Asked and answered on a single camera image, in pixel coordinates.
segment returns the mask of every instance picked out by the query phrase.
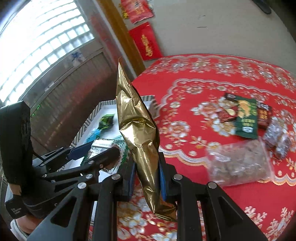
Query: green snack package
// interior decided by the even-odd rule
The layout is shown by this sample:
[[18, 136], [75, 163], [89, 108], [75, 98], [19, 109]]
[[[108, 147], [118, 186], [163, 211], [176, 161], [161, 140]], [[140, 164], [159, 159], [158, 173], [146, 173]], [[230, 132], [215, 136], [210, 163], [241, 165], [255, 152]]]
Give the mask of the green snack package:
[[84, 164], [87, 164], [88, 159], [94, 157], [95, 155], [98, 155], [102, 153], [103, 151], [111, 148], [111, 147], [117, 147], [120, 150], [120, 159], [116, 160], [114, 163], [111, 163], [110, 165], [103, 168], [103, 171], [114, 174], [118, 171], [118, 168], [125, 163], [130, 156], [129, 148], [126, 144], [126, 142], [123, 140], [122, 136], [120, 139], [104, 139], [104, 138], [98, 138], [96, 139], [92, 145], [90, 150], [88, 151], [88, 154], [83, 158], [83, 161], [81, 162], [81, 166]]
[[235, 134], [245, 138], [257, 139], [257, 101], [237, 96], [238, 113]]
[[114, 117], [114, 114], [102, 116], [102, 118], [100, 119], [98, 129], [104, 130], [104, 129], [111, 128], [113, 126], [113, 117]]

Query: window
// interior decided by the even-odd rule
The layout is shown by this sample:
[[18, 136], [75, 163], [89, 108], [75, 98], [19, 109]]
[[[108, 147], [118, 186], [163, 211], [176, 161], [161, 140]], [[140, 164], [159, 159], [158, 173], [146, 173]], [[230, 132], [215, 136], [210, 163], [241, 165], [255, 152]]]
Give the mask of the window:
[[31, 0], [0, 35], [0, 99], [18, 101], [34, 80], [93, 39], [73, 0]]

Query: white wall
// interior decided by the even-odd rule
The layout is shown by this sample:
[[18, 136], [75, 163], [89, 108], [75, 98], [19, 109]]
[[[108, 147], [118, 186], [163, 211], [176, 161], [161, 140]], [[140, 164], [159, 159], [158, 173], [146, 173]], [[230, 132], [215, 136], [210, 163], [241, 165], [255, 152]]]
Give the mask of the white wall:
[[[113, 2], [118, 7], [120, 0]], [[275, 12], [266, 15], [251, 0], [152, 2], [155, 17], [147, 21], [153, 26], [164, 56], [230, 54], [266, 61], [296, 73], [296, 43], [292, 36]], [[124, 21], [128, 29], [145, 22], [134, 25]]]

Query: gold foil bag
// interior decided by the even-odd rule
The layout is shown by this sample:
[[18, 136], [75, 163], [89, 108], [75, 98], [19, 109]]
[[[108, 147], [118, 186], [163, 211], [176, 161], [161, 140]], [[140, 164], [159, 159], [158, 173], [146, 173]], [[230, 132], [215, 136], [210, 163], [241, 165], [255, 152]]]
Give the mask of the gold foil bag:
[[160, 194], [158, 171], [159, 131], [138, 92], [118, 65], [116, 103], [119, 130], [128, 145], [151, 211], [159, 218], [176, 221], [176, 208]]

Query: table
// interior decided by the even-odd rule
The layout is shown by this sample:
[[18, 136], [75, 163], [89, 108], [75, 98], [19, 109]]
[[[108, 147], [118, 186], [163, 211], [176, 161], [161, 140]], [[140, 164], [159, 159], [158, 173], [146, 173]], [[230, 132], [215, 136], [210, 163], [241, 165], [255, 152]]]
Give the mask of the table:
[[[140, 95], [154, 94], [160, 150], [178, 173], [206, 184], [205, 149], [242, 140], [232, 123], [217, 117], [224, 92], [255, 98], [273, 107], [293, 138], [284, 160], [271, 159], [273, 182], [224, 188], [267, 236], [276, 240], [296, 209], [296, 80], [288, 71], [265, 62], [227, 55], [181, 55], [158, 59], [133, 81]], [[139, 183], [130, 203], [118, 207], [118, 240], [176, 240], [177, 224], [150, 212]]]

